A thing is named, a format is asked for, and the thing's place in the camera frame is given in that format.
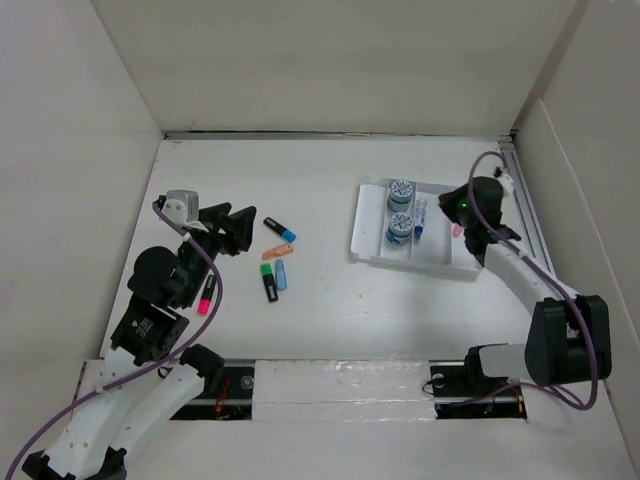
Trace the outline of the blue spray pen bottle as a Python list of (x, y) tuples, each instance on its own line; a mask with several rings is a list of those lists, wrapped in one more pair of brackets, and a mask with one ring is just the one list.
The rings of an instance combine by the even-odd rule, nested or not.
[(414, 239), (419, 241), (426, 225), (428, 202), (425, 199), (417, 199), (414, 206)]

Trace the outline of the large blue cleaning gel jar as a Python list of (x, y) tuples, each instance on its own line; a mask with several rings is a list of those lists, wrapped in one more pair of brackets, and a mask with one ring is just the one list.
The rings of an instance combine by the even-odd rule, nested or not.
[(414, 184), (407, 180), (391, 180), (388, 185), (387, 208), (391, 212), (407, 212), (415, 196)]

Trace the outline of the small blue cleaning gel jar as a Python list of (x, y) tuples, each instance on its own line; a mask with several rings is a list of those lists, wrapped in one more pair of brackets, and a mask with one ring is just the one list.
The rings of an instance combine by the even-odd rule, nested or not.
[(391, 215), (386, 238), (395, 246), (402, 246), (409, 242), (413, 236), (414, 220), (407, 212), (395, 212)]

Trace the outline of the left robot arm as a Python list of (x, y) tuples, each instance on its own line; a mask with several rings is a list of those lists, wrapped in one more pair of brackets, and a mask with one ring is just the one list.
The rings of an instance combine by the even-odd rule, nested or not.
[(257, 210), (233, 212), (222, 203), (180, 214), (181, 205), (174, 192), (153, 202), (154, 213), (182, 244), (176, 251), (154, 246), (139, 254), (127, 284), (128, 307), (93, 389), (44, 425), (49, 430), (69, 416), (59, 438), (41, 451), (23, 447), (13, 469), (31, 479), (124, 479), (152, 435), (189, 401), (222, 387), (223, 358), (197, 341), (213, 319), (182, 341), (189, 320), (181, 312), (208, 275), (215, 277), (215, 300), (222, 300), (214, 260), (249, 250)]

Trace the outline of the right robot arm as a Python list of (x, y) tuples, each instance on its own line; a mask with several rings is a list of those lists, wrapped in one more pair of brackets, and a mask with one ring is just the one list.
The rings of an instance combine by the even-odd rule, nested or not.
[(531, 315), (522, 345), (485, 345), (479, 360), (462, 369), (462, 381), (483, 394), (499, 379), (491, 362), (515, 357), (523, 372), (540, 387), (589, 381), (594, 387), (612, 371), (609, 308), (599, 295), (582, 295), (565, 285), (525, 248), (521, 236), (502, 223), (503, 184), (492, 177), (471, 182), (438, 197), (438, 206), (463, 228), (469, 253), (497, 276)]

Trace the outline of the black highlighter blue cap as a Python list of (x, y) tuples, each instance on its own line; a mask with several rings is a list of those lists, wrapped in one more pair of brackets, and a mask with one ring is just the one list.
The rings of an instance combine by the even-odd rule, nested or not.
[(270, 229), (273, 233), (275, 233), (276, 235), (278, 235), (280, 238), (284, 239), (288, 243), (292, 243), (296, 240), (296, 235), (291, 230), (289, 230), (288, 228), (286, 228), (281, 223), (279, 223), (278, 221), (274, 220), (271, 217), (266, 217), (263, 220), (263, 224), (268, 229)]

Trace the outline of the black highlighter with barcode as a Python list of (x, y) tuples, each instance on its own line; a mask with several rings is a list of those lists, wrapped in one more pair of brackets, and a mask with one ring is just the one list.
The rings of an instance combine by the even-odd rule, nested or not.
[(260, 274), (268, 301), (270, 303), (278, 301), (278, 289), (276, 286), (275, 276), (273, 274), (271, 264), (262, 263), (260, 265)]

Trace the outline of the black highlighter pink cap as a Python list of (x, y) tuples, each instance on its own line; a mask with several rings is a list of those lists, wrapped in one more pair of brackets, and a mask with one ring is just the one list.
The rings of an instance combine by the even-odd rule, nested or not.
[(202, 294), (197, 307), (197, 314), (206, 316), (212, 305), (213, 296), (216, 290), (217, 278), (214, 274), (209, 274), (202, 290)]

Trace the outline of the white plastic organizer tray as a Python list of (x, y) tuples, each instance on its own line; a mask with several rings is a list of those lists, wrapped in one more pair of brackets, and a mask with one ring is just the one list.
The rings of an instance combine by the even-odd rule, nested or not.
[(417, 199), (428, 202), (426, 225), (419, 241), (413, 236), (402, 246), (388, 242), (386, 231), (394, 212), (387, 208), (388, 185), (394, 178), (365, 179), (360, 183), (350, 253), (356, 261), (372, 265), (454, 276), (477, 278), (481, 266), (467, 251), (462, 235), (452, 236), (455, 226), (441, 211), (438, 196), (454, 190), (451, 185), (414, 182), (415, 196), (407, 211), (414, 220)]

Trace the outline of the white foam block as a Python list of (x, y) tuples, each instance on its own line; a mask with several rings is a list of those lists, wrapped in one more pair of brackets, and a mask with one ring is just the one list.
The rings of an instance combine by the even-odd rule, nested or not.
[(262, 422), (418, 423), (436, 419), (423, 391), (426, 361), (258, 361), (252, 419)]

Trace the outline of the aluminium rail right side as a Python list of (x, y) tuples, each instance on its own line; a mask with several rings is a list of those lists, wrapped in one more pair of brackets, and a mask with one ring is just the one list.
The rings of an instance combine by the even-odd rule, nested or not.
[(509, 175), (514, 182), (512, 198), (521, 224), (519, 232), (523, 237), (523, 242), (526, 244), (528, 252), (552, 275), (556, 275), (514, 141), (510, 136), (503, 136), (498, 141), (498, 145), (500, 152), (505, 157)]

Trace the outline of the aluminium rail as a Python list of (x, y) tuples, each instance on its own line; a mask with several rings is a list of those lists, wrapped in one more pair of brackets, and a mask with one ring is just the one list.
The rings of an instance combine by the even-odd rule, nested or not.
[(365, 132), (319, 131), (165, 131), (164, 139), (182, 140), (329, 140), (329, 139), (405, 139), (442, 138), (454, 140), (479, 140), (512, 142), (514, 134), (507, 135), (427, 135)]
[(519, 232), (523, 237), (523, 242), (526, 244), (528, 252), (552, 275), (556, 275), (514, 141), (510, 136), (503, 136), (498, 141), (498, 145), (500, 152), (505, 157), (509, 175), (514, 182), (512, 198), (521, 224)]

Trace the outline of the aluminium rail at back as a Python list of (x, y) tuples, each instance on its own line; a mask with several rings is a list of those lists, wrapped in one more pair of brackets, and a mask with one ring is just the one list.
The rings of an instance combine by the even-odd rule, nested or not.
[(405, 139), (442, 138), (454, 140), (479, 140), (512, 142), (514, 134), (507, 135), (427, 135), (365, 132), (319, 131), (165, 131), (164, 139), (182, 140), (329, 140), (329, 139)]

